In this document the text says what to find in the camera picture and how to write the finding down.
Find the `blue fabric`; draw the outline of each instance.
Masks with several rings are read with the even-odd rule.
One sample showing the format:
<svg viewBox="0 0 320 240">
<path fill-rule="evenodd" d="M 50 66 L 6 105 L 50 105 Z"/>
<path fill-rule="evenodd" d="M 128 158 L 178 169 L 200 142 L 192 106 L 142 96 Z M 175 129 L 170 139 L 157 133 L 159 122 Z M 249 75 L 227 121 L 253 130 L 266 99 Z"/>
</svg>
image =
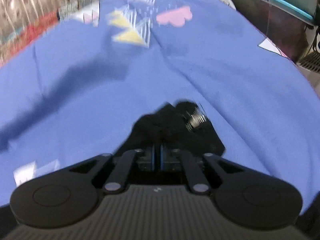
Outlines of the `blue fabric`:
<svg viewBox="0 0 320 240">
<path fill-rule="evenodd" d="M 0 70 L 0 204 L 13 171 L 58 159 L 61 167 L 113 152 L 132 124 L 163 103 L 201 104 L 224 158 L 293 184 L 303 209 L 320 190 L 320 100 L 286 58 L 219 0 L 130 0 L 152 21 L 149 47 L 116 42 L 108 14 L 128 0 L 101 0 L 97 27 L 59 24 Z M 156 15 L 189 6 L 182 27 Z"/>
</svg>

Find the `pink heart print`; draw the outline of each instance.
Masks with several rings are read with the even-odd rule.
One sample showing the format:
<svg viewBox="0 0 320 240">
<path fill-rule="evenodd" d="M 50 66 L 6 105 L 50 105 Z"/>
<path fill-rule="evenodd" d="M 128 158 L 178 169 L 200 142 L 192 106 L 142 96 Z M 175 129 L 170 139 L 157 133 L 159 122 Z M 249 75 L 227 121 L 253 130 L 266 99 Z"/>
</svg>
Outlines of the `pink heart print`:
<svg viewBox="0 0 320 240">
<path fill-rule="evenodd" d="M 174 27 L 182 27 L 186 20 L 192 19 L 192 12 L 189 6 L 183 6 L 175 10 L 166 11 L 157 15 L 157 22 L 159 24 L 167 25 L 170 23 Z"/>
</svg>

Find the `screw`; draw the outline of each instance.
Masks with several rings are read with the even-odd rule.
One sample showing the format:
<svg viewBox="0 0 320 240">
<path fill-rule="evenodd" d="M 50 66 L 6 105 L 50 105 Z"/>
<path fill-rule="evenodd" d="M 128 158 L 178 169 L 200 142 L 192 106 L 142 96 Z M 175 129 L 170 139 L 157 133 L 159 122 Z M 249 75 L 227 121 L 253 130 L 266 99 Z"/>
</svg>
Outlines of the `screw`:
<svg viewBox="0 0 320 240">
<path fill-rule="evenodd" d="M 117 182 L 109 182 L 104 186 L 104 188 L 108 191 L 116 191 L 121 188 L 121 185 Z"/>
<path fill-rule="evenodd" d="M 206 184 L 195 184 L 193 186 L 194 191 L 196 192 L 206 192 L 209 189 L 209 186 Z"/>
</svg>

